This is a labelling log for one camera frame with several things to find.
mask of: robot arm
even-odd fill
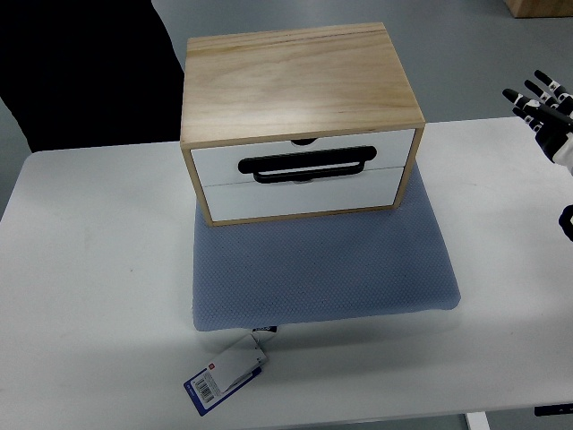
[[[513,113],[535,132],[535,140],[545,156],[553,163],[567,167],[573,175],[573,96],[545,73],[537,70],[535,77],[551,92],[526,81],[526,87],[541,102],[511,89],[504,90],[503,95],[515,105]],[[573,241],[573,205],[563,210],[559,224]]]

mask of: drawer pull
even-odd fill
[[[374,157],[376,148],[358,146],[242,159],[238,169],[243,174],[252,174],[260,184],[304,182],[322,177],[356,175],[363,171],[366,161]]]

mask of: white drawer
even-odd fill
[[[403,170],[368,170],[301,184],[212,185],[203,190],[213,221],[358,209],[391,205]]]
[[[294,145],[290,141],[253,143],[191,150],[191,154],[203,187],[253,182],[252,175],[243,174],[238,170],[238,164],[242,159],[357,146],[373,146],[377,152],[374,159],[365,163],[364,170],[400,168],[406,164],[414,131],[412,129],[321,137],[306,146]]]

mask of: blue cushion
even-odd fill
[[[209,228],[197,208],[193,255],[199,331],[448,310],[460,300],[417,166],[394,211]]]

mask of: wooden box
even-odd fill
[[[397,208],[423,127],[381,23],[188,41],[181,150],[210,226]]]
[[[573,16],[573,0],[505,0],[515,18]]]

